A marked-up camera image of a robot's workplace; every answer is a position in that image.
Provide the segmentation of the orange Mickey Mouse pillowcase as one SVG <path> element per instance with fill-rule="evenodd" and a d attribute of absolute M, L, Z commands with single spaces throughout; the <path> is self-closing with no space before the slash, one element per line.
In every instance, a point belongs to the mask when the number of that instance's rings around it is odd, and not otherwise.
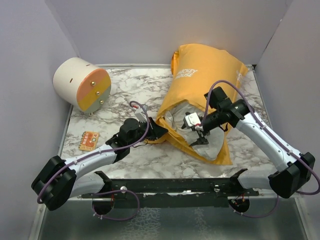
<path fill-rule="evenodd" d="M 210 131 L 208 144 L 195 145 L 198 134 L 183 129 L 183 118 L 187 112 L 212 113 L 206 108 L 205 94 L 213 84 L 222 87 L 226 95 L 235 101 L 243 77 L 248 73 L 246 65 L 226 50 L 200 43 L 189 43 L 178 47 L 171 59 L 173 80 L 158 110 L 155 122 L 168 132 L 155 143 L 169 142 L 186 154 L 214 165 L 231 165 L 227 143 L 228 131 L 217 127 Z"/>

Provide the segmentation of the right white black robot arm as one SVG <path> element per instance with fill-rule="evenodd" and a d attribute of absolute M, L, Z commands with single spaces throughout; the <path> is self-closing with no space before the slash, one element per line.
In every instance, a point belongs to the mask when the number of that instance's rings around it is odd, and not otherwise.
<path fill-rule="evenodd" d="M 253 111 L 244 99 L 232 102 L 221 87 L 205 94 L 208 104 L 215 111 L 206 117 L 197 113 L 185 114 L 183 128 L 196 131 L 198 139 L 193 145 L 207 145 L 206 135 L 222 125 L 231 126 L 250 138 L 271 160 L 275 169 L 271 171 L 250 171 L 242 169 L 230 178 L 230 191 L 240 196 L 247 189 L 266 189 L 288 199 L 311 178 L 315 157 L 302 154 L 281 139 Z"/>

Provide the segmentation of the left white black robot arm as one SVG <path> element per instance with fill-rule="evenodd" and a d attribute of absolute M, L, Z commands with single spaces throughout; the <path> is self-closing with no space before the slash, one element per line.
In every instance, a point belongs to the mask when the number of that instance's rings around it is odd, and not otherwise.
<path fill-rule="evenodd" d="M 128 118 L 118 133 L 97 149 L 66 159 L 58 155 L 51 157 L 31 184 L 37 194 L 37 203 L 53 211 L 76 195 L 95 193 L 101 198 L 106 197 L 111 186 L 99 174 L 89 177 L 90 184 L 81 183 L 80 179 L 100 167 L 122 160 L 134 145 L 158 140 L 167 132 L 151 117 L 146 122 Z"/>

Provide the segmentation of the small orange patterned card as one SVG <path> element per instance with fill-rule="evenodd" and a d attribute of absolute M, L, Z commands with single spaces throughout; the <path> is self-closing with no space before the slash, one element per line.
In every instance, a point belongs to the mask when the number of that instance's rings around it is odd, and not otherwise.
<path fill-rule="evenodd" d="M 90 152 L 96 149 L 100 137 L 99 132 L 84 131 L 78 149 L 81 151 Z"/>

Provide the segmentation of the white cylinder with orange lid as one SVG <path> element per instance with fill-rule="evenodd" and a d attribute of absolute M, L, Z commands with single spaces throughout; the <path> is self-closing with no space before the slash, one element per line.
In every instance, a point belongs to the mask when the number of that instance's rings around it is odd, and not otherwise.
<path fill-rule="evenodd" d="M 85 114 L 102 107 L 111 92 L 108 72 L 79 57 L 63 62 L 53 76 L 56 93 Z"/>

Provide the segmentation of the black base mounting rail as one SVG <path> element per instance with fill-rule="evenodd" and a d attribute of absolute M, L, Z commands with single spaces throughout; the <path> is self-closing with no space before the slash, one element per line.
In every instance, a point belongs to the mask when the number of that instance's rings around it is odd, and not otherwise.
<path fill-rule="evenodd" d="M 188 207 L 216 207 L 227 208 L 228 198 L 258 196 L 253 189 L 244 189 L 231 178 L 127 178 L 110 179 L 107 189 L 101 192 L 119 190 L 119 193 L 98 195 L 83 194 L 83 199 L 91 199 L 94 203 L 112 200 L 115 208 L 134 208 L 139 199 L 141 208 L 188 208 Z"/>

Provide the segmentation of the aluminium frame rail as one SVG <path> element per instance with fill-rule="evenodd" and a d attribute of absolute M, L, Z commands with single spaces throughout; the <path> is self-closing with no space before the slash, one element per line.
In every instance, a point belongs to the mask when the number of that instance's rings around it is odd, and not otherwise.
<path fill-rule="evenodd" d="M 273 174 L 267 171 L 242 169 L 230 178 L 225 178 L 226 183 L 218 185 L 217 188 L 232 196 L 240 195 L 249 189 L 272 190 L 278 196 L 288 199 L 309 179 L 310 176 L 295 165 Z M 61 177 L 56 177 L 47 188 L 44 188 L 47 183 L 49 178 L 41 173 L 31 188 L 40 197 L 41 202 L 56 209 L 71 197 L 83 194 L 97 195 L 104 187 L 111 184 L 111 180 L 101 171 L 76 180 L 76 174 L 71 170 L 64 172 Z"/>

